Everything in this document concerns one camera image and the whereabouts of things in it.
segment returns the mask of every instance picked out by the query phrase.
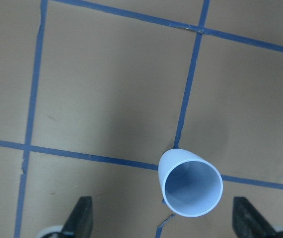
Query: cup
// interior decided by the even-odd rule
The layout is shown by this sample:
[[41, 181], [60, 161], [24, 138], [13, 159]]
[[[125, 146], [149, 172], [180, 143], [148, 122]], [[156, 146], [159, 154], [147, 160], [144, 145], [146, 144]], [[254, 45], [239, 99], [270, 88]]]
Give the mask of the cup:
[[158, 175], [164, 201], [181, 216], [202, 216], [221, 199], [223, 182], [219, 171], [190, 151], [166, 151], [160, 159]]

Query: dark object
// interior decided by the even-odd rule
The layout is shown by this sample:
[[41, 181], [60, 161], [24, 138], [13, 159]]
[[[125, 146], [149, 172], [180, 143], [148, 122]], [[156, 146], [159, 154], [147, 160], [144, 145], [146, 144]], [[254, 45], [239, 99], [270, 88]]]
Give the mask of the dark object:
[[93, 229], [91, 197], [80, 197], [60, 233], [54, 232], [42, 238], [89, 238]]
[[232, 226], [238, 238], [283, 238], [245, 197], [234, 197]]

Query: light blue cup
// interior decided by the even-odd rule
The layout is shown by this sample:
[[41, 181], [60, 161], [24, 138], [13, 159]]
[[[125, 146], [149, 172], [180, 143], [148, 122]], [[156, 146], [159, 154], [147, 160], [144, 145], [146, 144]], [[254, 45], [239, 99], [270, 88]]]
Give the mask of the light blue cup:
[[158, 174], [167, 206], [181, 216], [202, 216], [221, 199], [223, 182], [219, 171], [190, 151], [171, 149], [165, 152]]

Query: cup opening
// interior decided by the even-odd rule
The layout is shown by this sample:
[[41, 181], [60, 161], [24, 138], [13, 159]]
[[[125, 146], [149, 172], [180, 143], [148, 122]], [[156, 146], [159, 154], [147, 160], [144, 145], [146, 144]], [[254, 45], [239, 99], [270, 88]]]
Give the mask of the cup opening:
[[212, 210], [222, 194], [222, 180], [210, 164], [189, 161], [175, 167], [164, 183], [165, 201], [186, 217], [201, 216]]

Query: grid line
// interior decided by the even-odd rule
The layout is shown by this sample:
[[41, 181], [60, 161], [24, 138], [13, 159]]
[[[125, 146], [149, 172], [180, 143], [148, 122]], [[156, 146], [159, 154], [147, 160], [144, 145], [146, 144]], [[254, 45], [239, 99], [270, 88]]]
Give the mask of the grid line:
[[[91, 3], [91, 2], [87, 2], [83, 0], [53, 0], [53, 1], [62, 2], [62, 3], [70, 4], [70, 5], [87, 7], [87, 8], [91, 8], [94, 10], [114, 14], [114, 15], [119, 15], [123, 17], [131, 17], [131, 18], [135, 18], [135, 19], [149, 22], [149, 23], [159, 24], [159, 25], [173, 27], [173, 28], [185, 29], [185, 30], [194, 31], [197, 33], [195, 45], [193, 48], [192, 59], [190, 62], [187, 83], [185, 87], [184, 100], [182, 103], [181, 113], [180, 113], [179, 122], [177, 126], [177, 133], [176, 133], [176, 138], [175, 138], [175, 143], [174, 143], [174, 147], [176, 148], [178, 148], [179, 146], [179, 140], [180, 140], [181, 131], [182, 131], [182, 127], [183, 127], [183, 123], [185, 119], [184, 117], [185, 117], [185, 112], [187, 109], [187, 104], [188, 104], [189, 97], [190, 97], [190, 92], [191, 92], [192, 82], [194, 78], [196, 62], [198, 59], [202, 35], [204, 34], [211, 35], [211, 36], [215, 36], [218, 38], [231, 40], [231, 41], [235, 41], [235, 42], [248, 44], [248, 45], [265, 48], [269, 50], [274, 50], [274, 51], [283, 53], [283, 46], [281, 45], [276, 45], [276, 44], [272, 44], [272, 43], [268, 43], [264, 41], [259, 41], [259, 40], [255, 40], [255, 39], [251, 39], [251, 38], [247, 38], [243, 36], [238, 36], [238, 35], [222, 32], [222, 31], [205, 28], [204, 25], [205, 25], [205, 20], [207, 18], [207, 13], [209, 9], [209, 0], [204, 1], [198, 26], [195, 26], [192, 24], [186, 24], [186, 23], [182, 23], [178, 21], [167, 20], [167, 19], [160, 18], [160, 17], [149, 16], [146, 14], [141, 14], [141, 13], [137, 13], [133, 11], [100, 5], [96, 3]], [[17, 204], [17, 212], [16, 212], [16, 223], [15, 223], [15, 230], [14, 230], [15, 238], [20, 237], [22, 211], [23, 211], [23, 204], [24, 204], [24, 197], [25, 197], [25, 188], [26, 188], [26, 182], [27, 182], [30, 152], [38, 152], [38, 153], [45, 153], [45, 154], [51, 154], [51, 155], [90, 160], [90, 161], [125, 165], [125, 166], [137, 167], [137, 168], [142, 168], [142, 169], [150, 169], [150, 170], [158, 169], [158, 165], [155, 165], [155, 164], [148, 164], [144, 162], [136, 162], [136, 161], [116, 159], [116, 158], [103, 157], [103, 156], [97, 156], [97, 155], [89, 155], [89, 154], [84, 154], [84, 153], [64, 151], [64, 150], [58, 150], [58, 149], [31, 145], [33, 123], [34, 123], [35, 109], [36, 109], [39, 74], [40, 74], [40, 66], [41, 66], [41, 54], [42, 54], [42, 46], [43, 46], [43, 38], [44, 38], [45, 22], [46, 22], [46, 14], [47, 14], [47, 5], [48, 5], [48, 0], [41, 0], [41, 6], [40, 6], [41, 19], [40, 19], [40, 26], [39, 26], [39, 31], [37, 35], [37, 41], [36, 41], [36, 50], [35, 50], [35, 59], [34, 59], [32, 85], [31, 85], [31, 92], [30, 92], [25, 142], [24, 144], [20, 144], [20, 143], [0, 140], [0, 147], [19, 149], [19, 150], [24, 151], [23, 164], [22, 164], [23, 174], [20, 177], [19, 196], [18, 196], [18, 202], [17, 202], [18, 204]], [[243, 183], [243, 184], [249, 184], [249, 185], [255, 185], [255, 186], [263, 186], [263, 187], [283, 190], [283, 184], [280, 184], [280, 183], [266, 182], [266, 181], [247, 179], [247, 178], [238, 178], [238, 177], [226, 176], [226, 175], [222, 175], [222, 179], [224, 181], [237, 182], [237, 183]]]

